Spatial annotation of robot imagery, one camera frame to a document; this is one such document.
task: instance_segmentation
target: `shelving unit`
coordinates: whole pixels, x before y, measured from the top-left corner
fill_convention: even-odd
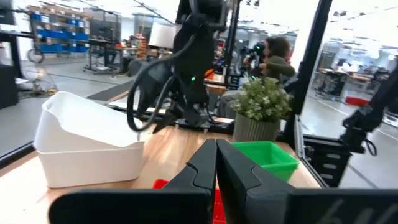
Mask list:
[[[29,6],[29,10],[37,34],[34,44],[44,54],[85,57],[89,49],[90,15],[50,4]]]

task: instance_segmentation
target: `hair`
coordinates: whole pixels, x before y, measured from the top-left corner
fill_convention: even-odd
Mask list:
[[[286,58],[290,51],[290,44],[285,37],[268,37],[266,39],[269,53],[267,57],[279,56]]]

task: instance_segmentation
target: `green plant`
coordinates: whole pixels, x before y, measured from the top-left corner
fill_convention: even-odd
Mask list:
[[[234,102],[240,115],[263,122],[277,122],[291,111],[291,96],[275,78],[255,78],[243,85]]]

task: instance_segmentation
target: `white plastic container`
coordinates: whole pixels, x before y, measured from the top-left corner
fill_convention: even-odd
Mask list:
[[[136,119],[137,126],[142,123]],[[49,187],[132,180],[142,169],[144,136],[126,115],[67,92],[42,105],[34,147]]]

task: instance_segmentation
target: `red object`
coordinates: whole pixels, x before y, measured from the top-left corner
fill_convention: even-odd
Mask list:
[[[355,106],[364,106],[368,104],[369,101],[358,97],[347,96],[346,103]]]
[[[168,182],[168,180],[157,179],[152,188],[161,189]],[[213,224],[226,224],[224,207],[223,202],[221,201],[221,194],[219,189],[216,189],[216,195],[214,199]]]

